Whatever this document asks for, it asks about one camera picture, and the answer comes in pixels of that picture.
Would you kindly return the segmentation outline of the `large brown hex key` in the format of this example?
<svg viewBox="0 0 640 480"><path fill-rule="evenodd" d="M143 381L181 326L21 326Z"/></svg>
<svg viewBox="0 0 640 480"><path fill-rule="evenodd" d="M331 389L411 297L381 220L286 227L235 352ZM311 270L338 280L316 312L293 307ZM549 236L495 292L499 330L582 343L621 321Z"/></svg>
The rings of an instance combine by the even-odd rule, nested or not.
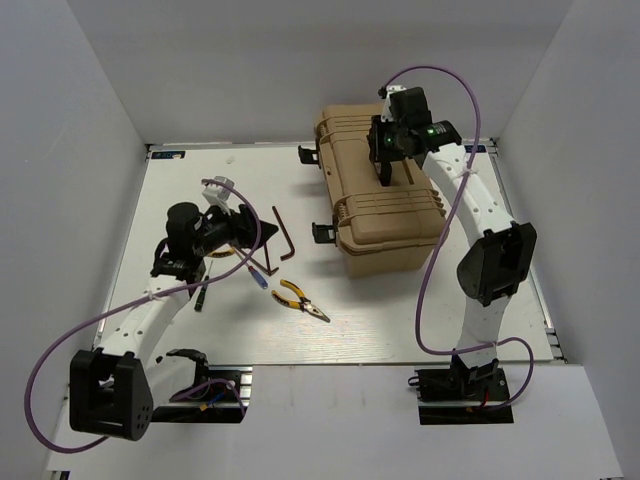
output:
<svg viewBox="0 0 640 480"><path fill-rule="evenodd" d="M281 231L282 235L284 236L286 244L287 244L287 246L289 248L289 251L287 253L285 253L285 254L280 256L280 260L282 262L286 262L288 260L291 260L295 256L296 248L295 248L294 242L293 242L293 240L291 238L291 235L289 234L289 232L288 232L288 230L286 228L286 225L285 225L285 223L284 223L284 221L282 219L282 216L281 216L281 214L278 211L276 206L272 206L272 212L273 212L273 214L274 214L274 216L276 218L276 221L278 223L280 231Z"/></svg>

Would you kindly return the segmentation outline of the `blue red screwdriver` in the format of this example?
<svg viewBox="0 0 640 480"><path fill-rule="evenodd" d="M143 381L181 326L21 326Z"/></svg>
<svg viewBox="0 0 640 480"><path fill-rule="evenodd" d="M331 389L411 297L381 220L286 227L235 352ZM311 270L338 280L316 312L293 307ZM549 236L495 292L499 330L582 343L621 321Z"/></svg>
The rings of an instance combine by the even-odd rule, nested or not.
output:
<svg viewBox="0 0 640 480"><path fill-rule="evenodd" d="M234 254L236 256L238 256L240 259L246 261L247 270L249 271L250 275L252 276L252 278L256 282L256 284L262 290L267 290L268 287L269 287L269 284L268 284L266 278L262 275L262 273L259 270L257 270L255 268L255 266L253 265L253 263L252 263L253 259L250 256L247 256L244 252L242 252L239 249L234 248L233 251L234 251Z"/></svg>

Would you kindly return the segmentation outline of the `black green screwdriver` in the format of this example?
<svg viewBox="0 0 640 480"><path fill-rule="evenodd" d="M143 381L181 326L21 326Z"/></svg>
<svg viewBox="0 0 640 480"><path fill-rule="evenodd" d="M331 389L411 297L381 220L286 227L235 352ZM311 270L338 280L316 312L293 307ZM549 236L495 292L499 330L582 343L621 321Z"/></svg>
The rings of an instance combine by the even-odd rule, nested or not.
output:
<svg viewBox="0 0 640 480"><path fill-rule="evenodd" d="M208 267L207 267L206 275L204 277L204 281L208 281L209 280L210 275L211 275L212 266L213 266L213 261L210 261L208 263ZM205 299L206 299L207 289L208 289L207 285L203 285L203 286L200 287L198 296L197 296L195 304L194 304L194 310L196 312L198 312L198 313L200 313L203 310Z"/></svg>

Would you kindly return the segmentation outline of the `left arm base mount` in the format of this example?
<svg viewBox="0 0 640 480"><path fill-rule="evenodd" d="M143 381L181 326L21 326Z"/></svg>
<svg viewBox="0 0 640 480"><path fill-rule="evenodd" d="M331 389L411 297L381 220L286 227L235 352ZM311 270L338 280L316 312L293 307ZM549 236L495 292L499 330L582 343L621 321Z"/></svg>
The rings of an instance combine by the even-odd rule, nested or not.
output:
<svg viewBox="0 0 640 480"><path fill-rule="evenodd" d="M166 424L239 424L244 415L233 391L239 394L248 411L252 389L251 366L211 367L209 379L230 383L207 386L183 400L155 409L152 423Z"/></svg>

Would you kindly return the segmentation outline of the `orange handled tool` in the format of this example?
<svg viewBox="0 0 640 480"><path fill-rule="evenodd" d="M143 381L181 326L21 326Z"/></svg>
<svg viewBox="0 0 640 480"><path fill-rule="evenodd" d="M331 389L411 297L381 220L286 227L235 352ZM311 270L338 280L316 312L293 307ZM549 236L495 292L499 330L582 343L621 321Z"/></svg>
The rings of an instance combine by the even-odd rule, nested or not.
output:
<svg viewBox="0 0 640 480"><path fill-rule="evenodd" d="M216 258L216 259L221 259L221 258L227 258L230 256L233 256L235 254L235 249L234 248L227 248L224 250L216 250L213 251L209 254L210 258Z"/></svg>

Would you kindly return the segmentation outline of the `blue XDOF label sticker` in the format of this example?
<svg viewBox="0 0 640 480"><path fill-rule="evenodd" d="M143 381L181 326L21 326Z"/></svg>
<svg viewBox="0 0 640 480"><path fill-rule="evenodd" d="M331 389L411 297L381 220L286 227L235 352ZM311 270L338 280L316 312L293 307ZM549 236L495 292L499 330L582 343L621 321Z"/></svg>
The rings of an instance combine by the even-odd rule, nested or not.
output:
<svg viewBox="0 0 640 480"><path fill-rule="evenodd" d="M164 160L164 159L183 159L186 155L186 152L183 150L179 151L154 151L151 153L151 159L153 160Z"/></svg>

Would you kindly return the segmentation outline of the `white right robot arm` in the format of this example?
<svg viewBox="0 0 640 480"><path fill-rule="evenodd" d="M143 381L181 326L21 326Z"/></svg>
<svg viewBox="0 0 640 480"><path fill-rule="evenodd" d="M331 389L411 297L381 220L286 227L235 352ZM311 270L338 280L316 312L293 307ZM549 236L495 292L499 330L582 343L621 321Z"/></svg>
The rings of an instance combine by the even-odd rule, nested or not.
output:
<svg viewBox="0 0 640 480"><path fill-rule="evenodd" d="M393 163L412 159L444 194L469 249L456 268L466 296L459 340L446 370L422 370L414 384L425 402L493 401L498 383L497 346L505 310L526 279L537 240L500 207L469 164L471 155L448 121L433 120L422 88L399 85L379 92L382 112L372 118L369 158L388 184Z"/></svg>

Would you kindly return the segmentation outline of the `yellow black needle-nose pliers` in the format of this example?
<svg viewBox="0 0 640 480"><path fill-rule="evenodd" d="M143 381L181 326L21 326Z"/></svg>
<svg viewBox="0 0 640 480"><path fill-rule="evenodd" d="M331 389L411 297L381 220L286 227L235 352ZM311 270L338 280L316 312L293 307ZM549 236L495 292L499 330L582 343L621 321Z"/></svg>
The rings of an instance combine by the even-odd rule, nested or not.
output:
<svg viewBox="0 0 640 480"><path fill-rule="evenodd" d="M281 279L279 285L292 291L296 295L295 300L287 299L277 290L271 291L271 297L281 306L289 309L299 310L308 315L317 318L325 323L330 323L330 318L319 309L304 293L304 291L291 281Z"/></svg>

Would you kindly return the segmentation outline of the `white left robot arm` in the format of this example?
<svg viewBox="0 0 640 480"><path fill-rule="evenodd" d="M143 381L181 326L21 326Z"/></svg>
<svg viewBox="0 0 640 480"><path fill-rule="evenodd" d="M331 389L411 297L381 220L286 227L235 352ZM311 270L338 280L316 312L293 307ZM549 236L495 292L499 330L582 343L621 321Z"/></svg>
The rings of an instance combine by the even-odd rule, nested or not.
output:
<svg viewBox="0 0 640 480"><path fill-rule="evenodd" d="M246 205L212 206L206 212L190 202L171 206L140 304L95 350L81 350L71 361L71 429L136 441L154 411L174 396L205 396L212 377L204 353L173 349L155 359L154 350L196 293L207 255L224 245L262 247L277 231L277 225L256 220Z"/></svg>

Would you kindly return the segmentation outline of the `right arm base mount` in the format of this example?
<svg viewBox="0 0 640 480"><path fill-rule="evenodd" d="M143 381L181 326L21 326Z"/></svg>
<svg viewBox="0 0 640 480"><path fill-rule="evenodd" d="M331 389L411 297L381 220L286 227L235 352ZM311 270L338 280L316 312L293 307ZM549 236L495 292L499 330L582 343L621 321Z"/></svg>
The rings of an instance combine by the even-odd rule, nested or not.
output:
<svg viewBox="0 0 640 480"><path fill-rule="evenodd" d="M418 369L407 380L422 426L512 424L509 387L497 359L468 368L454 355L448 368Z"/></svg>

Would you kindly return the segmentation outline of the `tan plastic toolbox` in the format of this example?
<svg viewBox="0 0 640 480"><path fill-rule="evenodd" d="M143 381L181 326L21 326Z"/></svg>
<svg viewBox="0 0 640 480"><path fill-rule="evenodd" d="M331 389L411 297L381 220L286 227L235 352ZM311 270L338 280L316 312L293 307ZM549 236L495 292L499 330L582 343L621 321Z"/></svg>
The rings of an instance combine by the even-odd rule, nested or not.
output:
<svg viewBox="0 0 640 480"><path fill-rule="evenodd" d="M369 159L371 117L382 105L330 105L316 120L319 168L332 227L350 278L423 267L445 224L445 208L412 159L394 162L388 186Z"/></svg>

